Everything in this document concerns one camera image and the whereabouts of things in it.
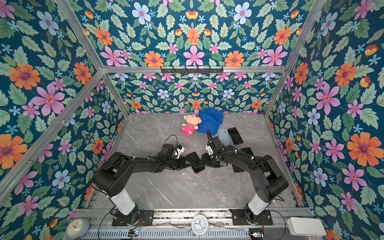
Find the black hook rail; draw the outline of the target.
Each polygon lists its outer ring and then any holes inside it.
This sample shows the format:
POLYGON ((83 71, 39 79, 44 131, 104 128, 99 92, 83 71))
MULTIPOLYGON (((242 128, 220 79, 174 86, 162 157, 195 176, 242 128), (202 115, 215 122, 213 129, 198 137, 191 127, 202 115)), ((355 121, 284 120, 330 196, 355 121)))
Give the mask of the black hook rail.
POLYGON ((220 67, 160 67, 162 74, 221 74, 224 68, 220 67))

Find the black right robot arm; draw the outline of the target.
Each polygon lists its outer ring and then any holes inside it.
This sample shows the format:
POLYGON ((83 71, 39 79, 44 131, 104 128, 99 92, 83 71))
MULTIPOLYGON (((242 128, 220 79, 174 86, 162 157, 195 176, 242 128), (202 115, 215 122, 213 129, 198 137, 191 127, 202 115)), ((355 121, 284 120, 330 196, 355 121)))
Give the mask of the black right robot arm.
POLYGON ((210 168, 232 165, 248 172, 255 190, 254 197, 245 206, 245 217, 251 225, 259 223, 276 197, 289 187, 287 178, 270 155, 257 157, 234 146, 224 146, 218 137, 207 130, 207 154, 203 163, 210 168))

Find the purple-edged smartphone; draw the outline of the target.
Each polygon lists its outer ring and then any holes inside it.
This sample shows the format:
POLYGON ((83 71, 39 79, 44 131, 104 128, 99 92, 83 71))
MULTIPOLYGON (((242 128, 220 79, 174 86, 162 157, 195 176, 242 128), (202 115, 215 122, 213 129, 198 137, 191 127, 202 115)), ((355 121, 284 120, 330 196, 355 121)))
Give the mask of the purple-edged smartphone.
POLYGON ((189 165, 192 167, 195 174, 198 174, 205 169, 201 158, 196 152, 188 154, 186 156, 186 161, 189 162, 189 165))

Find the beige round clock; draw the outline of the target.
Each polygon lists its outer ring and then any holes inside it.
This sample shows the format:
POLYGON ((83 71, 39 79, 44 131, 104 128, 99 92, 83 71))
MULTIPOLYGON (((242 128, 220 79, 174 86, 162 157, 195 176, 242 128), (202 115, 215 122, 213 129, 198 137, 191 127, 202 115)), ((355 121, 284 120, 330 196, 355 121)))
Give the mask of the beige round clock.
POLYGON ((78 240, 84 237, 89 229, 90 222, 88 219, 74 219, 67 225, 65 237, 67 240, 78 240))

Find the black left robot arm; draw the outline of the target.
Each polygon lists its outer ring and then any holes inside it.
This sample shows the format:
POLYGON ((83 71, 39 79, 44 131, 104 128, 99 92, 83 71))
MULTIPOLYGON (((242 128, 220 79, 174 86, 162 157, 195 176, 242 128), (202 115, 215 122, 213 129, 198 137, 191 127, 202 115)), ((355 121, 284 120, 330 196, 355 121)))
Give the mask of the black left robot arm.
POLYGON ((181 155, 182 152, 181 146, 170 144, 164 144, 158 154, 146 158, 116 152, 97 170, 93 183, 113 203, 117 218, 128 226, 136 225, 140 219, 139 208, 127 190, 131 175, 183 170, 192 164, 181 155))

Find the light blue phone case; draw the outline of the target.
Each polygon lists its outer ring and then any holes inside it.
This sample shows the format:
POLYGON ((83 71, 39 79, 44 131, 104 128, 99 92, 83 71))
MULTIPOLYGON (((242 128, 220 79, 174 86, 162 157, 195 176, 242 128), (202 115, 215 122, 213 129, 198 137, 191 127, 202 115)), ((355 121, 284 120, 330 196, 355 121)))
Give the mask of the light blue phone case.
POLYGON ((217 137, 224 146, 229 146, 231 143, 231 137, 227 129, 219 129, 217 137))

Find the blue baseball cap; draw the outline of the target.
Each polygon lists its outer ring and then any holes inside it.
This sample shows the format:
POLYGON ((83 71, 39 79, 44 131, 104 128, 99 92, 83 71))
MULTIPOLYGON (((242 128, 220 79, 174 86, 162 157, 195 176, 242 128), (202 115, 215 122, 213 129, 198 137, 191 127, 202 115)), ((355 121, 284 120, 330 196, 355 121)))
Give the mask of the blue baseball cap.
POLYGON ((223 113, 214 108, 207 108, 200 111, 199 117, 202 122, 198 124, 199 128, 197 129, 197 132, 200 134, 206 134, 207 131, 210 131, 212 136, 217 134, 224 119, 223 113))

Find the blue-edged smartphone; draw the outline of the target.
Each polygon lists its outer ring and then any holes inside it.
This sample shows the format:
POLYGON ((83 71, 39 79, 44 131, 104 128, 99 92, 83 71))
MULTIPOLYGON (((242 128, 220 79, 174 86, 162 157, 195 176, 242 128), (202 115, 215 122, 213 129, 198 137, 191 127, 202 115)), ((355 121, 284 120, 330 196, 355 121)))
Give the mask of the blue-edged smartphone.
POLYGON ((243 141, 237 128, 229 128, 228 134, 229 134, 229 136, 230 136, 230 138, 231 138, 231 140, 235 146, 241 145, 244 143, 244 141, 243 141))

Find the pink plush pig toy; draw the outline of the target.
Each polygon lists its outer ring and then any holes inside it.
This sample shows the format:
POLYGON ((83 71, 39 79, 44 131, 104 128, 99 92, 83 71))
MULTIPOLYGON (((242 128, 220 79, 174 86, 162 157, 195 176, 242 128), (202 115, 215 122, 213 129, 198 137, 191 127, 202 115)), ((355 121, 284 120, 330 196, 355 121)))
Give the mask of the pink plush pig toy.
POLYGON ((202 119, 197 114, 185 115, 183 118, 186 123, 182 124, 182 130, 183 134, 187 136, 192 135, 196 130, 198 130, 198 125, 202 123, 202 119))

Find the white round clock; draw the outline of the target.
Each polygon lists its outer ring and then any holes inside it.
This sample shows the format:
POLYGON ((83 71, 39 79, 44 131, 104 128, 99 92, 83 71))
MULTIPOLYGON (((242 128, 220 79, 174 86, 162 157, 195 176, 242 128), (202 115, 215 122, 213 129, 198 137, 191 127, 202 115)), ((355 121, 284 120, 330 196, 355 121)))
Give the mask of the white round clock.
POLYGON ((209 230, 209 221, 203 214, 197 214, 191 222, 192 232, 197 235, 205 235, 209 230))

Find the silver-edged black smartphone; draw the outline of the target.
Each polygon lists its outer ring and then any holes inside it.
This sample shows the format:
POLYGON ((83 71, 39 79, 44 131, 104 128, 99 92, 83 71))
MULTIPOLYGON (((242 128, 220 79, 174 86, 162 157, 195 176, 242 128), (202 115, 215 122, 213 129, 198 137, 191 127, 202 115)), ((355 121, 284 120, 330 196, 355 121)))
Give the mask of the silver-edged black smartphone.
POLYGON ((241 149, 241 151, 246 153, 246 154, 253 155, 253 151, 250 147, 243 148, 243 149, 241 149))

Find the white box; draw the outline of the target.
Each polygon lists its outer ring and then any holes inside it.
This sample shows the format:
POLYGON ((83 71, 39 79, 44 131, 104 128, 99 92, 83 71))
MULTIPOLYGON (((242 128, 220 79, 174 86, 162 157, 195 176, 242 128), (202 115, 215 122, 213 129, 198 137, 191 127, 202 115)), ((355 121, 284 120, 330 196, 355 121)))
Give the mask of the white box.
POLYGON ((327 235, 319 219, 291 217, 287 220, 287 224, 292 236, 325 237, 327 235))

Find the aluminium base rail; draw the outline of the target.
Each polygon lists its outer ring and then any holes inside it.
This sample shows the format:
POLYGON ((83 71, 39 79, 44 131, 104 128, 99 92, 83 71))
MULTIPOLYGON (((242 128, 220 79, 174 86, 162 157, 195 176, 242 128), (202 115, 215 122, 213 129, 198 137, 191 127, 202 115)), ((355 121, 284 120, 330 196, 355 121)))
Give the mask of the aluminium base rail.
MULTIPOLYGON (((269 212, 263 215, 261 225, 277 227, 284 226, 284 221, 291 217, 311 218, 312 211, 309 208, 268 208, 269 212)), ((101 223, 102 226, 111 226, 116 220, 109 214, 108 209, 80 209, 77 210, 78 218, 87 218, 92 226, 101 223)), ((153 209, 143 210, 141 216, 144 218, 142 225, 152 223, 152 227, 184 227, 192 223, 193 217, 202 214, 207 217, 213 226, 226 228, 246 228, 252 227, 244 216, 244 211, 240 209, 153 209)))

